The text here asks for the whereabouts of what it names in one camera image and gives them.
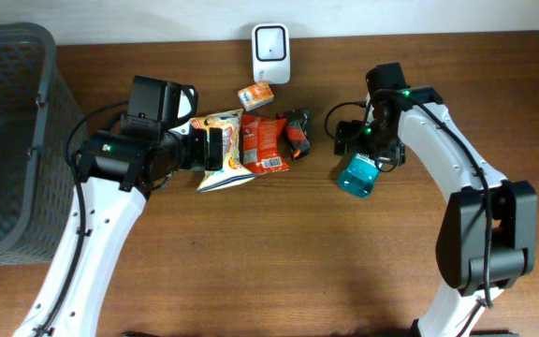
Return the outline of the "beige snack bag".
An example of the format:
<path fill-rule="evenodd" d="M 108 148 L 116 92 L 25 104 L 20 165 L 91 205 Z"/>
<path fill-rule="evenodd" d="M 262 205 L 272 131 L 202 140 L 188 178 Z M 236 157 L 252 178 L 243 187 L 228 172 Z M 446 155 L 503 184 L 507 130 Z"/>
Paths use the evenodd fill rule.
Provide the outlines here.
<path fill-rule="evenodd" d="M 222 167 L 219 170 L 206 170 L 197 188 L 198 193 L 215 191 L 247 183 L 255 175 L 240 162 L 240 121 L 243 109 L 227 110 L 190 119 L 195 129 L 210 131 L 222 130 Z"/>

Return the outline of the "teal mouthwash bottle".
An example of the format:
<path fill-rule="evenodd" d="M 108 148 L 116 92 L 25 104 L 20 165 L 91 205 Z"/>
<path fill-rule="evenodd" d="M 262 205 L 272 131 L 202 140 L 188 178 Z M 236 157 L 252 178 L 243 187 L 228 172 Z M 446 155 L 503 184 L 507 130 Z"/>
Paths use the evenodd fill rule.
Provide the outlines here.
<path fill-rule="evenodd" d="M 381 163 L 370 159 L 367 155 L 355 154 L 341 173 L 338 186 L 358 198 L 368 198 L 381 168 Z"/>

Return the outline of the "red snack bag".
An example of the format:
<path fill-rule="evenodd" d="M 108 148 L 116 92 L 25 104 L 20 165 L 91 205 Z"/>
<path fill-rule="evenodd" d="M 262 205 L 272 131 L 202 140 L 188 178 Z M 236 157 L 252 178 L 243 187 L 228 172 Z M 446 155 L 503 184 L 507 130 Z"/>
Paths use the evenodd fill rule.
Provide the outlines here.
<path fill-rule="evenodd" d="M 285 123 L 286 119 L 272 120 L 254 115 L 241 117 L 241 163 L 255 175 L 289 170 L 278 151 L 278 138 L 282 135 Z"/>

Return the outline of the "orange snack packet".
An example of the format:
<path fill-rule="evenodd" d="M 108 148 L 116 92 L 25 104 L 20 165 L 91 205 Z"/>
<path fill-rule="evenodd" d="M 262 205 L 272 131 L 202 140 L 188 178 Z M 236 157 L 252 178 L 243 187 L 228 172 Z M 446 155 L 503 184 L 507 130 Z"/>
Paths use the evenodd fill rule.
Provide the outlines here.
<path fill-rule="evenodd" d="M 257 109 L 274 100 L 274 94 L 266 81 L 261 81 L 238 91 L 238 99 L 246 111 Z"/>

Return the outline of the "hex wrench set packet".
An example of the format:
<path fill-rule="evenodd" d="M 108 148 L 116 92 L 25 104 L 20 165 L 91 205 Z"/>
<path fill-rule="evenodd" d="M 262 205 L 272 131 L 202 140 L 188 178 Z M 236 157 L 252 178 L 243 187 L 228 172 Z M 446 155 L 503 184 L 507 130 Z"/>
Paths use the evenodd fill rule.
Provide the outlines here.
<path fill-rule="evenodd" d="M 311 150 L 307 130 L 310 122 L 308 108 L 294 109 L 276 115 L 277 120 L 285 120 L 285 138 L 291 149 L 291 158 L 299 160 Z"/>

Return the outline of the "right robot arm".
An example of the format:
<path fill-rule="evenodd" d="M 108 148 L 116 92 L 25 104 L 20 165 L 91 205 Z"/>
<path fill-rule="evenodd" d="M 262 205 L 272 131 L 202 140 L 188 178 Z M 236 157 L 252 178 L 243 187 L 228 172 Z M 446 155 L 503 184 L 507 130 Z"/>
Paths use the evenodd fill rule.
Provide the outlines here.
<path fill-rule="evenodd" d="M 406 83 L 401 65 L 376 66 L 365 77 L 360 120 L 331 133 L 336 155 L 352 160 L 339 186 L 368 197 L 379 174 L 411 150 L 446 203 L 435 246 L 442 277 L 430 308 L 410 336 L 473 336 L 480 316 L 535 263 L 538 197 L 527 181 L 512 182 L 463 136 L 444 99 L 431 86 Z"/>

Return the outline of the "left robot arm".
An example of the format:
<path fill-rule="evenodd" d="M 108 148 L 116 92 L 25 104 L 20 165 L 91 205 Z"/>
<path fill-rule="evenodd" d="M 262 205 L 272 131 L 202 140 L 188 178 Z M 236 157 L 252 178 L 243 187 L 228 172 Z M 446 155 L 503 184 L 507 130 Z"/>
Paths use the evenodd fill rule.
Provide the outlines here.
<path fill-rule="evenodd" d="M 196 129 L 189 84 L 136 76 L 128 100 L 79 149 L 65 150 L 72 205 L 18 336 L 93 336 L 125 240 L 151 194 L 179 170 L 218 170 L 222 132 Z"/>

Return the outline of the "grey plastic mesh basket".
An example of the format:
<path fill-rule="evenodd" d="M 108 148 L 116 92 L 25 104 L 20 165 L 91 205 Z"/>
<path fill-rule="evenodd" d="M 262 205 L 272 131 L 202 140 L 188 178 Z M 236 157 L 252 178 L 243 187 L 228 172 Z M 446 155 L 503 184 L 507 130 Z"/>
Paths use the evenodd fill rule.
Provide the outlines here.
<path fill-rule="evenodd" d="M 44 27 L 0 24 L 0 266 L 51 261 L 72 203 L 64 150 L 88 131 L 56 60 Z"/>

